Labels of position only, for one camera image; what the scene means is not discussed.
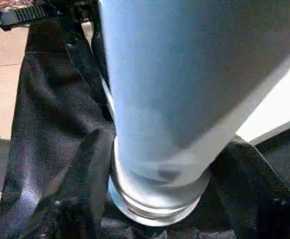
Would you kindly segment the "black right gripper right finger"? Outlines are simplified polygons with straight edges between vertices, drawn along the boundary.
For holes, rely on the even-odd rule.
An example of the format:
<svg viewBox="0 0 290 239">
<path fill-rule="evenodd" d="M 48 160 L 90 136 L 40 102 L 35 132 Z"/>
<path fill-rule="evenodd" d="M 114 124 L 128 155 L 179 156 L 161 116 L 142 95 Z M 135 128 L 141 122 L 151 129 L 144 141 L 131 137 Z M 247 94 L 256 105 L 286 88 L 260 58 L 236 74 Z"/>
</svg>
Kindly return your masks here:
<svg viewBox="0 0 290 239">
<path fill-rule="evenodd" d="M 238 239 L 290 239 L 290 189 L 256 147 L 234 138 L 210 169 Z"/>
</svg>

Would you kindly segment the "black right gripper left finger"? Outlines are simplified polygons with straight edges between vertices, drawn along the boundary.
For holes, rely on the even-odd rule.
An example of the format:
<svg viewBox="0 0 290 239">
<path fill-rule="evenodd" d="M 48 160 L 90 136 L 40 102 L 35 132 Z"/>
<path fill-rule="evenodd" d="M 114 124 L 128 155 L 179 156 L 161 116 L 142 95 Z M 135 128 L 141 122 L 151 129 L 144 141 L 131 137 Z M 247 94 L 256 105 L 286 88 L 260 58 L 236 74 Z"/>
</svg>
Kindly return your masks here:
<svg viewBox="0 0 290 239">
<path fill-rule="evenodd" d="M 113 140 L 113 131 L 101 128 L 81 143 L 32 239 L 99 238 Z"/>
</svg>

